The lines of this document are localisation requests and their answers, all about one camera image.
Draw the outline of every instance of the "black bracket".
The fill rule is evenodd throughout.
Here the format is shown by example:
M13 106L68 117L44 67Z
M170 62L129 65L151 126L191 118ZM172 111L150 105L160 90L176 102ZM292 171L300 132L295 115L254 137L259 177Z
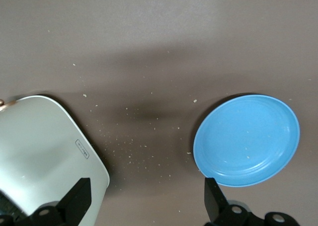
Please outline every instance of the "black bracket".
M269 212L261 219L240 205L229 204L214 178L205 178L204 203L211 221L205 226L300 226L284 213Z
M56 206L44 206L14 222L0 215L0 226L78 226L91 205L90 179L81 178Z

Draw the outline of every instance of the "rectangular label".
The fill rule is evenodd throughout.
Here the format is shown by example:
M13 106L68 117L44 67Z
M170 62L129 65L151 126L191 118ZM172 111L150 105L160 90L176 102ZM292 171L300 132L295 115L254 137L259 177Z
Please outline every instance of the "rectangular label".
M85 158L88 159L89 158L89 154L88 154L88 152L86 151L85 147L83 146L83 144L80 142L79 139L77 139L75 144L80 149L81 153L85 156Z

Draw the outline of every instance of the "gray table surface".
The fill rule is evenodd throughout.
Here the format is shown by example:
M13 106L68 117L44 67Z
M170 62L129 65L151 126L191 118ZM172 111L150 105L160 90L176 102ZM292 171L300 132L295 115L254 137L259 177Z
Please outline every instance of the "gray table surface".
M0 98L50 94L76 116L111 175L96 226L203 225L188 154L200 120L232 94L279 98L301 125L293 159L222 190L315 226L317 13L317 0L0 0Z

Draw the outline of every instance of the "blue plate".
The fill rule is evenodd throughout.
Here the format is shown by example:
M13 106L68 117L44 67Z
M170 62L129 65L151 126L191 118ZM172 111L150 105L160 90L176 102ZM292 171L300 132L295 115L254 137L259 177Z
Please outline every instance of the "blue plate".
M293 157L300 129L296 115L282 101L245 95L213 110L194 139L194 159L206 177L225 186L260 183Z

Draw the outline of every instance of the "plate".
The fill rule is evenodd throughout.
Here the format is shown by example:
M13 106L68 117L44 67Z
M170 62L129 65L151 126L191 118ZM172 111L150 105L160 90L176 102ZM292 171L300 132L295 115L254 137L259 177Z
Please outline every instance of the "plate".
M193 146L199 170L225 186L250 186L277 174L293 157L300 128L292 109L266 95L245 95L214 109Z

